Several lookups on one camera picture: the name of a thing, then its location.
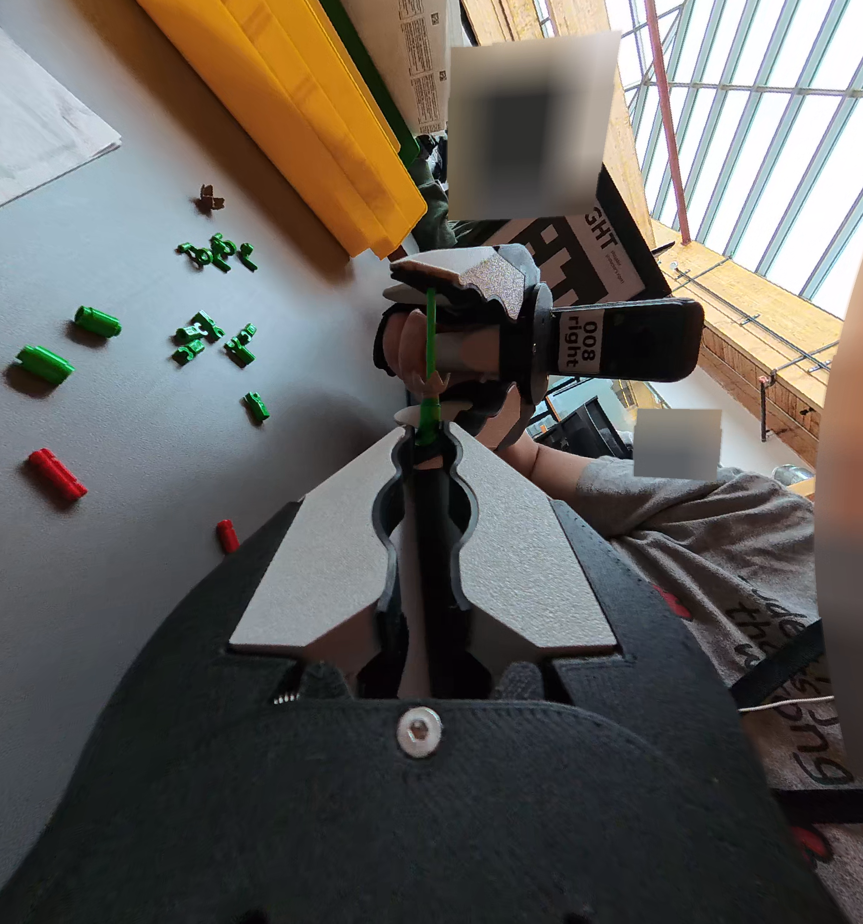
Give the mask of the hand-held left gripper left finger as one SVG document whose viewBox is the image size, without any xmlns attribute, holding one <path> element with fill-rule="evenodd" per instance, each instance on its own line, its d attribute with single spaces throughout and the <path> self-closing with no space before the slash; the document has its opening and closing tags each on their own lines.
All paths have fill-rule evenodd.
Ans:
<svg viewBox="0 0 863 924">
<path fill-rule="evenodd" d="M 394 530 L 413 429 L 395 427 L 310 491 L 229 640 L 240 653 L 337 667 L 363 697 L 396 697 L 409 641 Z"/>
</svg>

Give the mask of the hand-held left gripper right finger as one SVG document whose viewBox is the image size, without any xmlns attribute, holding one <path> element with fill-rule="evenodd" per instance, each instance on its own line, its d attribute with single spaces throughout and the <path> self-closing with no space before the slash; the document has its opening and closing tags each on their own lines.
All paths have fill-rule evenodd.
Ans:
<svg viewBox="0 0 863 924">
<path fill-rule="evenodd" d="M 513 663 L 617 640 L 546 493 L 444 424 L 435 471 L 435 696 L 486 697 Z"/>
</svg>

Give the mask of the thin green lego rod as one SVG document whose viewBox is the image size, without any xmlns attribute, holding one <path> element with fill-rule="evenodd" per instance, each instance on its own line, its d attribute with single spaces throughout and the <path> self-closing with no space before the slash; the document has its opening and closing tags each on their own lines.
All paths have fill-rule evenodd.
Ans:
<svg viewBox="0 0 863 924">
<path fill-rule="evenodd" d="M 425 304 L 425 378 L 437 370 L 436 361 L 436 321 L 437 321 L 437 293 L 434 287 L 427 289 Z M 419 423 L 440 421 L 440 403 L 438 399 L 422 400 Z"/>
</svg>

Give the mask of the person's right forearm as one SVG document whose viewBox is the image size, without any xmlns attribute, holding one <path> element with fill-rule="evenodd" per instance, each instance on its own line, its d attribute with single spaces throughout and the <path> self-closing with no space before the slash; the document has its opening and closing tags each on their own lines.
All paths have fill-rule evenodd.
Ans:
<svg viewBox="0 0 863 924">
<path fill-rule="evenodd" d="M 554 500 L 573 505 L 576 486 L 592 459 L 541 445 L 523 432 L 517 441 L 496 454 Z"/>
</svg>

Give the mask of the scattered green lego clips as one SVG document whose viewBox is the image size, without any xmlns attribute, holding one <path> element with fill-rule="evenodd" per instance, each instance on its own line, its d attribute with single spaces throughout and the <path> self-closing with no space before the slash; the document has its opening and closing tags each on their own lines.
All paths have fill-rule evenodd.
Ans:
<svg viewBox="0 0 863 924">
<path fill-rule="evenodd" d="M 232 270 L 232 260 L 238 260 L 248 271 L 258 270 L 253 259 L 253 245 L 247 241 L 236 243 L 221 232 L 213 233 L 206 246 L 185 242 L 179 245 L 178 252 L 187 256 L 198 269 L 212 266 L 226 273 Z M 250 346 L 257 332 L 257 326 L 249 322 L 227 337 L 222 326 L 207 311 L 198 310 L 189 323 L 176 329 L 173 335 L 176 348 L 172 358 L 183 366 L 197 359 L 207 346 L 220 344 L 231 361 L 245 369 L 256 360 Z"/>
</svg>

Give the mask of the green round lego brick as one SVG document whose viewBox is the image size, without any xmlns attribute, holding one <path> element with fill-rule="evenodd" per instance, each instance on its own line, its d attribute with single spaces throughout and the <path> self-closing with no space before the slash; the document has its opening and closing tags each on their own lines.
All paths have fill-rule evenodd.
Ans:
<svg viewBox="0 0 863 924">
<path fill-rule="evenodd" d="M 25 345 L 16 354 L 15 360 L 25 372 L 51 386 L 63 384 L 76 371 L 67 359 L 44 346 Z"/>
<path fill-rule="evenodd" d="M 73 321 L 78 328 L 105 339 L 118 336 L 123 329 L 115 316 L 91 306 L 80 306 Z"/>
</svg>

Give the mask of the lego instruction booklet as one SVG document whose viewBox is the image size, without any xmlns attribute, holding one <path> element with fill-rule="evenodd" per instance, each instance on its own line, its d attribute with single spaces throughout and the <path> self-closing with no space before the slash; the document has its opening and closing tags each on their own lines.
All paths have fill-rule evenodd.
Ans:
<svg viewBox="0 0 863 924">
<path fill-rule="evenodd" d="M 0 207 L 119 149 L 121 141 L 0 28 Z"/>
</svg>

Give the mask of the person's right hand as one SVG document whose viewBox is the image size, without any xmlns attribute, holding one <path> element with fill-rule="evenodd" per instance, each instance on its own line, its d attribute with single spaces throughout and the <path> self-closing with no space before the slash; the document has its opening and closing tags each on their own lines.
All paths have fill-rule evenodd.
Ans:
<svg viewBox="0 0 863 924">
<path fill-rule="evenodd" d="M 425 314 L 414 309 L 391 315 L 383 335 L 383 354 L 393 374 L 413 395 L 422 398 L 425 380 Z"/>
</svg>

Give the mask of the black framed marker sign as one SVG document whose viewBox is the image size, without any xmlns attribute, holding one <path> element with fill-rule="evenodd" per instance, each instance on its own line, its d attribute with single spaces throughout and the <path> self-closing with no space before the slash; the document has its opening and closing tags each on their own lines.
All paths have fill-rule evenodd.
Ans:
<svg viewBox="0 0 863 924">
<path fill-rule="evenodd" d="M 670 286 L 607 169 L 584 215 L 469 222 L 461 247 L 520 244 L 558 307 L 667 297 Z"/>
</svg>

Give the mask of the black mesh office chair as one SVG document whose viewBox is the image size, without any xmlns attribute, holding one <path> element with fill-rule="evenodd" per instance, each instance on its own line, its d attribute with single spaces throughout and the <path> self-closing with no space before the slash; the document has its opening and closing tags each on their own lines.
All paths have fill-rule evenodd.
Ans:
<svg viewBox="0 0 863 924">
<path fill-rule="evenodd" d="M 590 398 L 564 420 L 534 436 L 540 445 L 576 456 L 611 456 L 633 459 L 632 437 L 625 439 L 602 407 L 599 398 Z"/>
</svg>

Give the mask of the person in grey shirt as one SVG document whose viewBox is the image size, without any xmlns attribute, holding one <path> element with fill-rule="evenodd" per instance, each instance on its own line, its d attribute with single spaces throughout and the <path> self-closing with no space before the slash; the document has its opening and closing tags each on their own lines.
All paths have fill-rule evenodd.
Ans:
<svg viewBox="0 0 863 924">
<path fill-rule="evenodd" d="M 814 512 L 774 479 L 720 468 L 710 482 L 633 476 L 633 463 L 588 461 L 573 508 L 654 585 L 727 687 L 818 620 Z M 772 790 L 799 791 L 792 834 L 850 922 L 863 923 L 863 824 L 816 821 L 863 790 L 832 700 L 741 716 Z"/>
</svg>

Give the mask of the green plastic bin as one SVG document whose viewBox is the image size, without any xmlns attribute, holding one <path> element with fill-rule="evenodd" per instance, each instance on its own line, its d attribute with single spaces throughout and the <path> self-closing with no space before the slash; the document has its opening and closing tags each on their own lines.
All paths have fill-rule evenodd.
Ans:
<svg viewBox="0 0 863 924">
<path fill-rule="evenodd" d="M 374 102 L 399 143 L 399 157 L 404 167 L 411 167 L 420 153 L 414 135 L 407 127 L 367 48 L 341 1 L 321 1 L 322 8 L 338 33 L 346 51 L 364 79 Z"/>
</svg>

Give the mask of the yellow plastic bin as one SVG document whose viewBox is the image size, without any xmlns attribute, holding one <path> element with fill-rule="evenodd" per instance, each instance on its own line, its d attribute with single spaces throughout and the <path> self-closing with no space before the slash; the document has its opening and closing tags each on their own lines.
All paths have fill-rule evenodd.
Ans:
<svg viewBox="0 0 863 924">
<path fill-rule="evenodd" d="M 400 247 L 425 201 L 319 2 L 139 5 L 351 257 Z"/>
</svg>

